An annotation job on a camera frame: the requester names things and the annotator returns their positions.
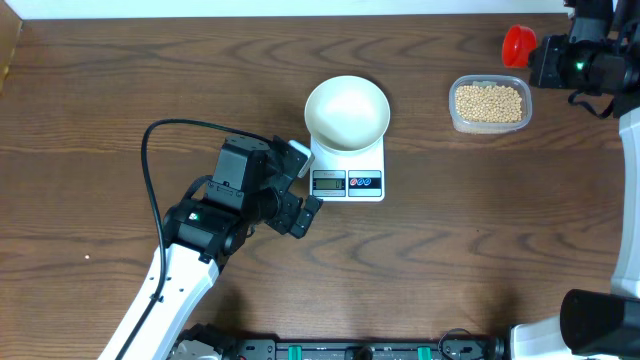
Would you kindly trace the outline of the red plastic measuring scoop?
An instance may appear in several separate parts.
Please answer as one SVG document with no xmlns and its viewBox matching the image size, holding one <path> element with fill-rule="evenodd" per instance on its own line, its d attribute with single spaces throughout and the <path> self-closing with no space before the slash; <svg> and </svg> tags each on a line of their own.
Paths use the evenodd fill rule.
<svg viewBox="0 0 640 360">
<path fill-rule="evenodd" d="M 506 33 L 501 59 L 507 68 L 526 68 L 529 54 L 537 47 L 535 32 L 526 26 L 513 25 Z"/>
</svg>

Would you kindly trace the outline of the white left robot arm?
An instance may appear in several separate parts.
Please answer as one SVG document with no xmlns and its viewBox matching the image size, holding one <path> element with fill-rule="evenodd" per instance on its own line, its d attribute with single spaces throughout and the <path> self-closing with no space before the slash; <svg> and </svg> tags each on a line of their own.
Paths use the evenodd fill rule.
<svg viewBox="0 0 640 360">
<path fill-rule="evenodd" d="M 195 306 L 256 225 L 305 236 L 322 202 L 302 199 L 290 187 L 313 160 L 295 140 L 227 137 L 214 173 L 197 178 L 167 211 L 163 243 L 102 358 L 167 358 Z"/>
</svg>

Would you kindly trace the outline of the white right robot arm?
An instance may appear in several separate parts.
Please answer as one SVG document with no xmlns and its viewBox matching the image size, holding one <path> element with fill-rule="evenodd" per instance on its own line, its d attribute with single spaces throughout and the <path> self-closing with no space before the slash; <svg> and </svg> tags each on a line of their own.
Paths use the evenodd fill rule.
<svg viewBox="0 0 640 360">
<path fill-rule="evenodd" d="M 569 1 L 571 29 L 524 49 L 530 85 L 582 96 L 608 94 L 598 117 L 619 121 L 625 161 L 622 239 L 607 293 L 573 289 L 560 313 L 512 328 L 513 359 L 636 359 L 639 356 L 639 4 Z"/>
</svg>

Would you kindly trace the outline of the white digital kitchen scale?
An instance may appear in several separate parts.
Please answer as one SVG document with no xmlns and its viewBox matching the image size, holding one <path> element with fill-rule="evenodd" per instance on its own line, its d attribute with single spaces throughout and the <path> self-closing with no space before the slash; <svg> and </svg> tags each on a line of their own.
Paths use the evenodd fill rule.
<svg viewBox="0 0 640 360">
<path fill-rule="evenodd" d="M 381 202 L 385 198 L 384 142 L 366 149 L 337 151 L 311 139 L 315 156 L 309 192 L 326 202 Z"/>
</svg>

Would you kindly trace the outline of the beige plastic bowl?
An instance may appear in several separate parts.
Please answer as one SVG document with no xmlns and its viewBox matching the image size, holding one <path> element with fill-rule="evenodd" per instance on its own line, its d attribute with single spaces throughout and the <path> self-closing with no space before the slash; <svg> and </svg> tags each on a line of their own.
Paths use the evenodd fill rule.
<svg viewBox="0 0 640 360">
<path fill-rule="evenodd" d="M 391 107 L 372 81 L 342 75 L 325 80 L 311 92 L 304 120 L 320 145 L 336 152 L 360 152 L 384 137 Z"/>
</svg>

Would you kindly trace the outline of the clear container of soybeans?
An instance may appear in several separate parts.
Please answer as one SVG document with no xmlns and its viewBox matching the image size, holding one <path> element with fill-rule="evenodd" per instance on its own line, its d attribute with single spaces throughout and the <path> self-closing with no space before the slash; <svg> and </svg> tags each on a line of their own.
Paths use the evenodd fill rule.
<svg viewBox="0 0 640 360">
<path fill-rule="evenodd" d="M 496 135 L 526 127 L 533 115 L 529 86 L 506 75 L 466 75 L 449 90 L 449 111 L 461 133 Z"/>
</svg>

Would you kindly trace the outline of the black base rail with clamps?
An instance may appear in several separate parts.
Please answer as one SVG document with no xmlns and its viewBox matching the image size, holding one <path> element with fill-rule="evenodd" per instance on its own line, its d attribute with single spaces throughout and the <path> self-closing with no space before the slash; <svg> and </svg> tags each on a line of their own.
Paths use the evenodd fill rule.
<svg viewBox="0 0 640 360">
<path fill-rule="evenodd" d="M 197 324 L 178 337 L 169 360 L 504 360 L 505 341 L 452 329 L 436 340 L 282 340 L 234 337 Z"/>
</svg>

